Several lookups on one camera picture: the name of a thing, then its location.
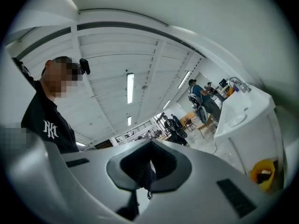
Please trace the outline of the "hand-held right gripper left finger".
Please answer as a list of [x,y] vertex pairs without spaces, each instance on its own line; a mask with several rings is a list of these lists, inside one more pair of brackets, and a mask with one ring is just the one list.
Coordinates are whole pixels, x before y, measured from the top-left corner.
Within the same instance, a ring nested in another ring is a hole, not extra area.
[[145,189],[135,192],[118,188],[107,173],[109,160],[138,145],[125,145],[60,154],[46,142],[45,147],[59,190],[76,221],[86,224],[129,224],[124,211],[135,204],[142,214],[150,201]]

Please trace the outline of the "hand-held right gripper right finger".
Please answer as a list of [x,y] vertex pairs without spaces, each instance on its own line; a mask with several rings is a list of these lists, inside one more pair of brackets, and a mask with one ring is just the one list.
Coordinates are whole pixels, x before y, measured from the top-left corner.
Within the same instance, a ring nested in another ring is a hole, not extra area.
[[177,190],[153,194],[140,224],[256,224],[277,200],[215,155],[163,144],[184,154],[192,171]]

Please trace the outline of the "chrome faucet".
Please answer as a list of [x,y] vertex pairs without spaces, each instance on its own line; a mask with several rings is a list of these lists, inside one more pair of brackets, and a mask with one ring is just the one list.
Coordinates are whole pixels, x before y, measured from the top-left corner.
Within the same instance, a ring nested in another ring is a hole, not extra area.
[[246,92],[250,92],[251,91],[251,88],[245,83],[243,82],[242,80],[240,80],[239,78],[237,77],[231,77],[229,80],[228,80],[228,85],[232,88],[233,86],[233,83],[235,83],[238,88],[240,89],[241,92],[243,93],[246,93]]

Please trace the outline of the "white ceramic sink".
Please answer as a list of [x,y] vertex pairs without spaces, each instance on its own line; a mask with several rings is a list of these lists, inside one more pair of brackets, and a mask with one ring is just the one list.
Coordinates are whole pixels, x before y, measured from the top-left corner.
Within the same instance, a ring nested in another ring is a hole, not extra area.
[[[214,138],[225,140],[241,135],[270,114],[274,108],[275,104],[271,95],[254,86],[251,86],[250,92],[234,92],[222,104],[221,116]],[[246,120],[236,127],[229,127],[228,122],[240,114],[247,114]]]

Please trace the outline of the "wooden table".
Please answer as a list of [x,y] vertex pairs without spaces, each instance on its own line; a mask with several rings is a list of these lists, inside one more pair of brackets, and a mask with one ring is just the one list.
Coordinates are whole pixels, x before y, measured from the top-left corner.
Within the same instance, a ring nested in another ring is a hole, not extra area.
[[194,112],[187,113],[185,115],[185,118],[183,118],[183,121],[188,131],[190,132],[199,131],[202,138],[205,138],[202,132],[204,128],[207,128],[212,134],[214,134],[216,130],[215,122],[210,114],[207,115],[206,123],[203,123],[200,120],[200,118],[195,115]]

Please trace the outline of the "grey backpack rig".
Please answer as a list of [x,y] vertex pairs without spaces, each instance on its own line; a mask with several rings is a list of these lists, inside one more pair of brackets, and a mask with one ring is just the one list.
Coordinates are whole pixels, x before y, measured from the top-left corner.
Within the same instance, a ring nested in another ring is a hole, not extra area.
[[190,93],[188,98],[189,101],[192,103],[192,108],[194,110],[195,115],[199,117],[203,124],[206,124],[208,117],[205,107],[202,105],[202,98],[193,93]]

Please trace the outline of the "yellow waste bin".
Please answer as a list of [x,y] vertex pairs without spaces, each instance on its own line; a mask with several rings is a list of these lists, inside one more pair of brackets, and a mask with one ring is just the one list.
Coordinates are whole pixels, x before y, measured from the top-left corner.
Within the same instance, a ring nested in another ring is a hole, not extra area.
[[250,172],[251,180],[265,192],[270,190],[274,176],[275,167],[271,160],[258,162]]

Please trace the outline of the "person's black T-shirt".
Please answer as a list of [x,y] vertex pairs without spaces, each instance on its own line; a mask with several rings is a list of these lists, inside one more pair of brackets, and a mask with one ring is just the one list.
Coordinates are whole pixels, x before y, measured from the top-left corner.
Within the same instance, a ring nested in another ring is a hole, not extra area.
[[47,98],[39,81],[30,84],[36,90],[21,126],[39,135],[42,140],[53,142],[60,153],[78,152],[74,130],[57,110],[56,104]]

